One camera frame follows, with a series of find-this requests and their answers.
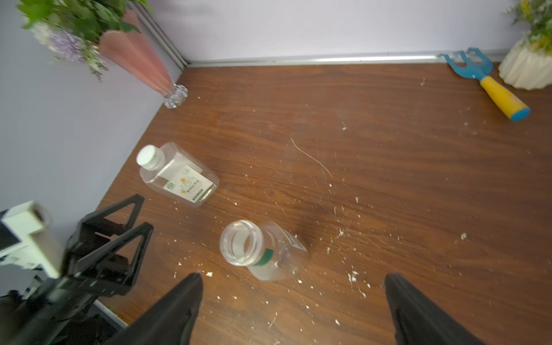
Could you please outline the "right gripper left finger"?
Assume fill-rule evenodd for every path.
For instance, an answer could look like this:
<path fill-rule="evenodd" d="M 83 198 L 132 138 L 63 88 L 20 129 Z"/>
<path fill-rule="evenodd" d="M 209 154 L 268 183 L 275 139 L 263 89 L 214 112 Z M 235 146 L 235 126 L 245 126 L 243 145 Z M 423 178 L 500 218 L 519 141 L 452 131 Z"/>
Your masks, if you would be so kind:
<path fill-rule="evenodd" d="M 199 315 L 204 284 L 189 274 L 133 324 L 107 344 L 189 344 Z"/>

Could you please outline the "tall clear labelled bottle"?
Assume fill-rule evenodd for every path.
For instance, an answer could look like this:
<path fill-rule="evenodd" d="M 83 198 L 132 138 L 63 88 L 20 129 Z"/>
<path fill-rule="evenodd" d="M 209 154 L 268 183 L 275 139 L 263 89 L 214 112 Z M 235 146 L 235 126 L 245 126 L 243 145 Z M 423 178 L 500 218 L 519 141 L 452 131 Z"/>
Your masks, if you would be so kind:
<path fill-rule="evenodd" d="M 299 238 L 274 221 L 232 222 L 222 232 L 219 246 L 229 264 L 247 268 L 263 282 L 292 278 L 303 270 L 309 258 Z"/>

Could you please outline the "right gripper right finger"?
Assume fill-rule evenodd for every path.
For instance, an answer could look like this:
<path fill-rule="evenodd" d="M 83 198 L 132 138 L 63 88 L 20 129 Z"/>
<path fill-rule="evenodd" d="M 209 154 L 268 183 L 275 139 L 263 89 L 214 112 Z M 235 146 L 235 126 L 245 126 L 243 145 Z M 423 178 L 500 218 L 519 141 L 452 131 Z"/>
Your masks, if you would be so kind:
<path fill-rule="evenodd" d="M 385 295 L 397 344 L 483 343 L 398 273 L 385 277 Z"/>

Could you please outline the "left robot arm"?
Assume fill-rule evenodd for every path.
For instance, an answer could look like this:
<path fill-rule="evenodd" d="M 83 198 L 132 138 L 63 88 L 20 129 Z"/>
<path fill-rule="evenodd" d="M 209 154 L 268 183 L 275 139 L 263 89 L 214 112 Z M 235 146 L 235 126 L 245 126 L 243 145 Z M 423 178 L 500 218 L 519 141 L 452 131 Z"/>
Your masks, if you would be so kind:
<path fill-rule="evenodd" d="M 52 219 L 37 201 L 1 212 L 1 264 L 42 270 L 24 292 L 1 297 L 2 344 L 51 344 L 100 297 L 129 293 L 153 233 L 137 224 L 145 199 L 135 194 L 82 218 L 62 246 Z"/>

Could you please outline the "white bottle cap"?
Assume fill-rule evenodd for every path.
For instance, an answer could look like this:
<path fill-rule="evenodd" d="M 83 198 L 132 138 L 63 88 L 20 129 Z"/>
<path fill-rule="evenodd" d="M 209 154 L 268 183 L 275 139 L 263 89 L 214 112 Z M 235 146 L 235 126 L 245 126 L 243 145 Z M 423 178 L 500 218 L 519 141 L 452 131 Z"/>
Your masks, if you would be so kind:
<path fill-rule="evenodd" d="M 165 165 L 165 154 L 154 145 L 146 145 L 139 151 L 136 162 L 147 171 L 159 170 Z"/>

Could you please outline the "square clear plastic bottle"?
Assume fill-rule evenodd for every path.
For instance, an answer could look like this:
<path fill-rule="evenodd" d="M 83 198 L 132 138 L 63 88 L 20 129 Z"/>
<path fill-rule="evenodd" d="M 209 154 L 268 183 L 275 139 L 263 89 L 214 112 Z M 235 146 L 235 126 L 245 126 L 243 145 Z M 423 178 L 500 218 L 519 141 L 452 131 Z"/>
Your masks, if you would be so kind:
<path fill-rule="evenodd" d="M 143 182 L 152 190 L 192 207 L 199 207 L 212 196 L 220 179 L 210 168 L 174 142 L 159 147 L 165 165 L 159 170 L 139 169 Z"/>

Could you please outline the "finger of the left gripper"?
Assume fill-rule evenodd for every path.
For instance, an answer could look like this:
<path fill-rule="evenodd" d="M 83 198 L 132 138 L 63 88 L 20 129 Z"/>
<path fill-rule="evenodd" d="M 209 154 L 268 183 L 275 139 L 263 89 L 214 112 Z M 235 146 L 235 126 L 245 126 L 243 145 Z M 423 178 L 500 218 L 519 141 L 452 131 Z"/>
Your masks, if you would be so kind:
<path fill-rule="evenodd" d="M 83 217 L 68 240 L 66 258 L 71 255 L 84 257 L 108 244 L 113 236 L 118 237 L 131 230 L 144 202 L 143 196 L 135 194 Z M 125 210 L 129 211 L 126 221 L 117 221 L 114 215 Z"/>
<path fill-rule="evenodd" d="M 108 239 L 84 225 L 68 243 L 60 288 L 103 297 L 128 294 L 152 233 L 153 225 L 143 223 Z"/>

